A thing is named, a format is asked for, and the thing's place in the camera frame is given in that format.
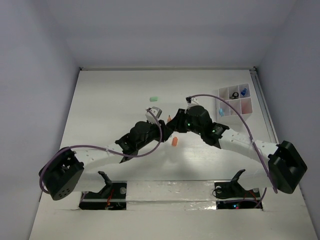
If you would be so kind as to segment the green eraser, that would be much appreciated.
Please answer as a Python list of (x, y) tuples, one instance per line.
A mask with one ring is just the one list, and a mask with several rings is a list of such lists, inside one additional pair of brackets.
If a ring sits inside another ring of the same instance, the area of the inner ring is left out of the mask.
[(157, 96), (152, 96), (149, 98), (150, 102), (157, 102), (159, 100), (159, 98)]

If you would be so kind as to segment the black scissors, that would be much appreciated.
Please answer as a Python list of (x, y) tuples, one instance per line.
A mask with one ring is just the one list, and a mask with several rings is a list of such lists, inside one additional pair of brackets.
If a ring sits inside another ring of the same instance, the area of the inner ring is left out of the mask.
[(238, 99), (239, 98), (239, 93), (238, 92), (233, 92), (230, 98), (232, 100)]

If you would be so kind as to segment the blue cap glue pen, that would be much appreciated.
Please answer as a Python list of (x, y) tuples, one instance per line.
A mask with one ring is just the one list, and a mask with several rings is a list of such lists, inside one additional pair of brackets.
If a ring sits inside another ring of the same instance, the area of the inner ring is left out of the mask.
[(245, 88), (240, 92), (240, 94), (241, 94), (243, 97), (245, 97), (246, 94), (247, 94), (247, 91), (248, 91), (248, 89), (245, 87)]

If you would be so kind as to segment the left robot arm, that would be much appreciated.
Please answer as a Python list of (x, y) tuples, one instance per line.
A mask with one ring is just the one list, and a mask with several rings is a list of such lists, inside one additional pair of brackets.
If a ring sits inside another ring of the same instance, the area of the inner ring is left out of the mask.
[(39, 171), (41, 189), (54, 201), (66, 198), (72, 192), (94, 192), (104, 198), (110, 194), (111, 185), (102, 168), (141, 158), (155, 151), (139, 151), (153, 141), (166, 142), (173, 131), (163, 120), (139, 121), (129, 131), (109, 146), (74, 145), (60, 149)]

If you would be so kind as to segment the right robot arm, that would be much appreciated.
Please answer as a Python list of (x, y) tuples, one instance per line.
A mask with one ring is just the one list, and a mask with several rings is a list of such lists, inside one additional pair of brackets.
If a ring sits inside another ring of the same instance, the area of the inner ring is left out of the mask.
[(307, 171), (307, 165), (295, 146), (289, 141), (276, 144), (253, 140), (226, 125), (212, 121), (201, 105), (179, 109), (166, 125), (178, 133), (192, 132), (209, 146), (238, 153), (266, 167), (266, 186), (292, 194)]

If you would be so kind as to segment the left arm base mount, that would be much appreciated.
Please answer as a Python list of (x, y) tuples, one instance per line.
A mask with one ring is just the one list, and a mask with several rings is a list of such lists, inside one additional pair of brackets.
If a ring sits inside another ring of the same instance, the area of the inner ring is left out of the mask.
[(81, 210), (126, 210), (127, 182), (114, 182), (103, 171), (98, 174), (104, 180), (103, 188), (99, 192), (83, 192), (78, 207)]

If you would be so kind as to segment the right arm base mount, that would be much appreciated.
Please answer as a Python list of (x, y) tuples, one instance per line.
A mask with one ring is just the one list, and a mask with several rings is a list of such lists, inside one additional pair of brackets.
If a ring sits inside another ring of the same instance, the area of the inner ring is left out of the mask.
[(214, 183), (212, 195), (216, 198), (218, 210), (262, 209), (260, 192), (254, 193), (252, 189), (245, 190), (239, 183), (240, 176), (245, 169), (239, 170), (229, 181)]

